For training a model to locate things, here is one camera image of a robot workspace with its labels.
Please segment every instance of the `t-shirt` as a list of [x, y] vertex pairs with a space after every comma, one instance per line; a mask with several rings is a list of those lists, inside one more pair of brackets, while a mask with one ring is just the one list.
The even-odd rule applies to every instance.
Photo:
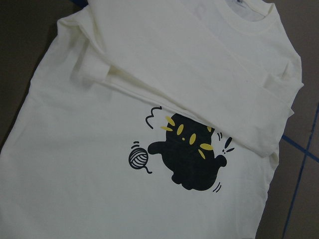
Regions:
[[[254, 64], [276, 76], [258, 83], [292, 105], [303, 86], [301, 59], [286, 35], [274, 3], [262, 0], [180, 1], [239, 57], [246, 68], [252, 69], [250, 64]], [[254, 79], [260, 79], [258, 73], [254, 74]]]
[[292, 112], [238, 59], [179, 0], [59, 20], [0, 154], [0, 235], [254, 238]]

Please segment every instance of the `fabric fold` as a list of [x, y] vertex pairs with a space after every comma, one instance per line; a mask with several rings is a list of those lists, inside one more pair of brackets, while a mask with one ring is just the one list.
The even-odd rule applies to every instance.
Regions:
[[256, 84], [178, 0], [91, 0], [62, 22], [78, 24], [101, 61], [138, 79], [154, 99], [161, 95], [261, 156], [276, 150], [290, 106]]

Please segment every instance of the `blue line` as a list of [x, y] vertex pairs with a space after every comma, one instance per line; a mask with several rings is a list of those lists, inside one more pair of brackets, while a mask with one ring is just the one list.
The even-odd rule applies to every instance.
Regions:
[[306, 153], [306, 150], [302, 148], [299, 144], [294, 142], [292, 139], [288, 138], [287, 136], [283, 135], [282, 139], [286, 141], [287, 143], [291, 144], [293, 147], [299, 149], [301, 152]]
[[81, 8], [84, 8], [88, 4], [86, 0], [71, 0], [71, 1]]
[[303, 170], [304, 170], [304, 167], [305, 167], [306, 158], [307, 158], [308, 155], [312, 155], [311, 153], [309, 153], [309, 148], [310, 148], [311, 140], [312, 140], [312, 138], [313, 138], [313, 134], [314, 134], [314, 131], [315, 131], [316, 122], [317, 122], [317, 119], [318, 119], [318, 114], [319, 114], [319, 104], [318, 104], [318, 106], [317, 106], [317, 110], [316, 110], [316, 114], [315, 114], [315, 118], [314, 118], [312, 130], [311, 130], [311, 133], [310, 133], [310, 136], [309, 136], [309, 140], [308, 140], [308, 144], [307, 144], [307, 148], [306, 148], [305, 154], [304, 154], [304, 159], [303, 159], [303, 162], [302, 162], [301, 167], [300, 167], [300, 171], [299, 171], [299, 176], [298, 176], [296, 188], [295, 188], [294, 195], [293, 195], [293, 198], [292, 198], [292, 201], [291, 201], [291, 204], [290, 204], [290, 208], [289, 208], [289, 211], [288, 211], [288, 216], [287, 216], [287, 219], [286, 219], [286, 223], [285, 223], [285, 227], [284, 227], [282, 239], [285, 237], [285, 234], [286, 234], [286, 230], [287, 230], [288, 223], [289, 223], [289, 220], [290, 220], [291, 212], [292, 212], [293, 207], [294, 207], [294, 203], [295, 203], [297, 191], [298, 191], [299, 184], [300, 184], [300, 181], [301, 181], [301, 177], [302, 177], [302, 174], [303, 174]]
[[314, 156], [312, 153], [306, 152], [306, 155], [319, 163], [319, 158]]

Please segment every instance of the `yarn ball graphic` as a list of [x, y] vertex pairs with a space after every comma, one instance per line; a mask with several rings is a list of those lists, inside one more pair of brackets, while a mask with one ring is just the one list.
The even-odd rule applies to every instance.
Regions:
[[143, 148], [135, 148], [129, 155], [129, 164], [134, 169], [145, 168], [147, 173], [151, 174], [146, 167], [146, 164], [149, 160], [149, 155], [147, 151]]

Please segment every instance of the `gray floor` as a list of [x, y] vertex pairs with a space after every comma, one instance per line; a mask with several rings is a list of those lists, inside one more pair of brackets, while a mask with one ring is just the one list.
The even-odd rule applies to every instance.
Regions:
[[[275, 0], [296, 51], [303, 83], [280, 142], [257, 239], [319, 238], [319, 1]], [[68, 0], [2, 0], [0, 8], [0, 141], [3, 143], [40, 59], [56, 36], [56, 21], [80, 8]]]

